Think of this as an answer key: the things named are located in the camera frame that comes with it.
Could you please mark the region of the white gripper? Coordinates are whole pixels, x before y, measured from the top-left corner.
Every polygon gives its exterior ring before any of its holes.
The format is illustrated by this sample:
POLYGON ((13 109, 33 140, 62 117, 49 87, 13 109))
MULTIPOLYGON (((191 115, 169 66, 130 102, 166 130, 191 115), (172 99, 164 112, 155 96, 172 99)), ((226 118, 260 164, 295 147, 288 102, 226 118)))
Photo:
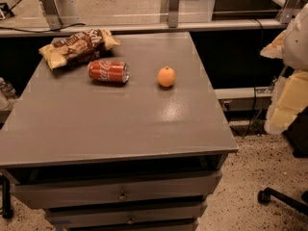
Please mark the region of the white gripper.
POLYGON ((295 121, 297 115, 308 107, 308 4, 289 23, 260 55, 281 59, 295 69, 288 78, 280 76, 271 95, 266 115, 265 130, 280 135, 295 121))

